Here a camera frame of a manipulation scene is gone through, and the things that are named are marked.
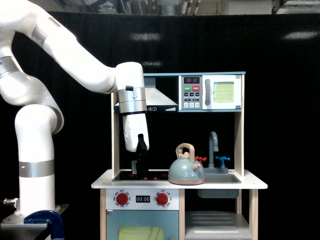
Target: black backdrop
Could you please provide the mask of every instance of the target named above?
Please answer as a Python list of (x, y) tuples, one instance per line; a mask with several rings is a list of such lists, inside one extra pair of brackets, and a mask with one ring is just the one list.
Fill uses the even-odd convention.
[[(284, 36), (320, 32), (320, 15), (51, 14), (110, 67), (135, 61), (145, 73), (245, 71), (245, 169), (268, 184), (259, 191), (259, 239), (316, 239), (320, 36)], [(136, 33), (158, 34), (159, 41), (134, 41)], [(91, 184), (111, 168), (110, 96), (84, 89), (24, 35), (16, 34), (12, 51), (27, 74), (44, 82), (65, 117), (63, 130), (53, 136), (56, 202), (70, 204), (65, 238), (99, 239), (99, 190)], [(0, 100), (0, 199), (19, 196), (14, 130), (19, 109)], [(207, 126), (192, 117), (198, 128)], [(161, 134), (157, 144), (166, 149), (174, 139)], [(192, 194), (189, 209), (199, 200)], [(205, 204), (214, 209), (222, 203)]]

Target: digital display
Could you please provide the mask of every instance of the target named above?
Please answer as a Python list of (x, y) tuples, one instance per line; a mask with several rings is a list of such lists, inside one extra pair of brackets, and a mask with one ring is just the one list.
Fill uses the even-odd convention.
[(150, 203), (150, 196), (135, 196), (136, 203)]
[(184, 84), (200, 84), (199, 76), (185, 77)]

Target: stovetop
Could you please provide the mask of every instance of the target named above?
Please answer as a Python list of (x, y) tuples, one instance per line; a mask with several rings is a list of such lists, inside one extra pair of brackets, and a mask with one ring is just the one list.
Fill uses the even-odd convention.
[(149, 171), (148, 177), (138, 177), (132, 171), (120, 171), (113, 182), (167, 182), (168, 170)]

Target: wooden post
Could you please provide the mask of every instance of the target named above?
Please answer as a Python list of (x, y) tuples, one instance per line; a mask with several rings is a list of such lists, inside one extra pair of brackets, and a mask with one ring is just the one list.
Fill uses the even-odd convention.
[(234, 170), (245, 175), (244, 133), (245, 133), (245, 75), (241, 77), (241, 112), (234, 114)]
[(249, 231), (258, 240), (258, 189), (249, 190)]
[(179, 240), (186, 237), (185, 190), (179, 189)]
[(120, 170), (119, 163), (119, 113), (114, 113), (114, 106), (118, 102), (117, 95), (111, 93), (111, 158), (112, 158), (112, 178)]
[(100, 240), (107, 240), (106, 189), (100, 189)]
[(239, 189), (239, 196), (235, 201), (235, 212), (236, 214), (242, 214), (242, 190)]

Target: countertop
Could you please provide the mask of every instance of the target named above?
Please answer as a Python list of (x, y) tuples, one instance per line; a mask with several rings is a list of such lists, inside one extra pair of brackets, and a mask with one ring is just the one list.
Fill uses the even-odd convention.
[(244, 170), (244, 176), (240, 176), (234, 169), (228, 170), (229, 174), (235, 175), (241, 183), (210, 183), (204, 182), (198, 185), (177, 185), (169, 181), (112, 181), (112, 170), (107, 170), (102, 174), (91, 187), (93, 189), (267, 189), (268, 185), (253, 175), (248, 170)]

